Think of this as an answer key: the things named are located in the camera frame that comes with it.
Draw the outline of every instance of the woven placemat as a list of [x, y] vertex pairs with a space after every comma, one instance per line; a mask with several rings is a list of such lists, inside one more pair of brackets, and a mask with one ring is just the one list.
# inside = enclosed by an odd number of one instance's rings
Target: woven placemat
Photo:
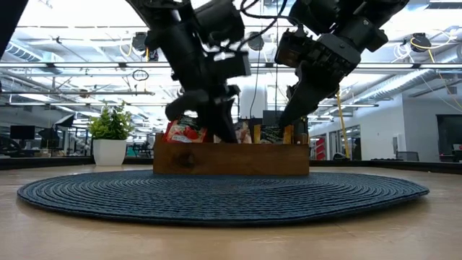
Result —
[[19, 198], [107, 220], [169, 225], [283, 225], [355, 214], [429, 193], [397, 178], [351, 173], [303, 177], [87, 173], [36, 181]]

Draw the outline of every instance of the wooden box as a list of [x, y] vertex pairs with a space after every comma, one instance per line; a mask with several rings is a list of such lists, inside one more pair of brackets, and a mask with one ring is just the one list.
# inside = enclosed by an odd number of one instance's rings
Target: wooden box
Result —
[[306, 144], [186, 144], [156, 135], [154, 172], [158, 174], [306, 176]]

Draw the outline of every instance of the ceiling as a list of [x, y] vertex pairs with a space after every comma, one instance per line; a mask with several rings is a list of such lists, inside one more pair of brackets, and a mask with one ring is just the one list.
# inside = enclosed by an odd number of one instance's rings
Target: ceiling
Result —
[[[193, 6], [199, 7], [207, 0], [194, 0]], [[288, 1], [286, 14], [289, 12]], [[281, 2], [276, 0], [261, 0], [248, 12], [253, 14], [276, 14], [276, 8]], [[409, 46], [400, 47], [404, 38], [409, 38], [412, 33], [426, 33], [434, 46], [433, 50], [438, 60], [439, 53], [454, 48], [461, 41], [462, 26], [461, 11], [458, 9], [441, 9], [441, 6], [432, 5], [429, 1], [411, 0], [405, 10], [395, 15], [382, 29], [388, 35], [390, 42], [380, 50], [371, 53], [365, 51], [362, 54], [362, 62], [373, 63], [419, 63], [428, 62], [427, 53], [412, 53]], [[246, 25], [246, 33], [259, 31], [270, 21], [267, 19], [253, 19], [243, 17]], [[250, 62], [272, 62], [279, 42], [280, 35], [289, 29], [294, 29], [288, 21], [280, 19], [279, 27], [273, 27], [264, 36], [265, 46], [262, 52], [249, 50]], [[147, 28], [136, 12], [124, 0], [29, 0], [18, 27], [13, 35], [12, 43], [19, 45], [25, 50], [36, 53], [42, 61], [62, 62], [144, 62], [141, 53], [132, 50], [130, 43], [136, 32], [146, 32]], [[25, 62], [11, 53], [5, 53], [2, 61]], [[160, 60], [166, 61], [160, 52]], [[165, 68], [145, 69], [149, 78], [137, 81], [133, 77], [135, 68], [127, 69], [60, 69], [61, 74], [53, 81], [51, 75], [47, 75], [38, 69], [9, 69], [9, 72], [27, 77], [37, 84], [25, 84], [21, 81], [11, 82], [11, 90], [55, 90], [71, 92], [82, 91], [97, 92], [88, 98], [76, 95], [57, 95], [52, 98], [56, 102], [86, 102], [92, 103], [101, 100], [110, 102], [127, 103], [158, 103], [158, 106], [138, 106], [130, 108], [136, 115], [140, 115], [146, 124], [156, 128], [165, 127], [164, 107], [162, 104], [171, 102], [178, 95], [180, 86], [170, 78], [171, 70]], [[297, 82], [293, 71], [275, 70], [260, 71], [258, 75], [259, 85], [266, 85], [268, 91], [268, 103], [282, 104], [287, 99], [281, 94], [285, 92], [285, 86]], [[353, 73], [341, 83], [342, 100], [348, 100], [358, 95], [377, 83], [391, 77], [386, 72], [376, 71], [369, 73]], [[255, 85], [255, 75], [246, 78], [231, 79], [230, 82], [239, 85]], [[275, 91], [275, 86], [284, 88]], [[135, 95], [108, 95], [109, 92], [132, 92]], [[17, 96], [15, 101], [32, 97]], [[85, 107], [71, 107], [73, 111], [87, 111]], [[326, 109], [319, 109], [316, 114], [325, 114]]]

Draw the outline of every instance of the wooden table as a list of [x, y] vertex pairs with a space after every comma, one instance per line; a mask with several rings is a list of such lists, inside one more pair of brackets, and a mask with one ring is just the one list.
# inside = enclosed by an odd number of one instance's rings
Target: wooden table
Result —
[[[152, 166], [123, 169], [150, 170]], [[16, 190], [31, 181], [104, 170], [120, 168], [0, 171], [0, 259], [459, 260], [462, 256], [462, 175], [313, 168], [404, 178], [429, 187], [431, 192], [425, 199], [384, 212], [302, 227], [219, 229], [121, 224], [44, 212], [16, 199]]]

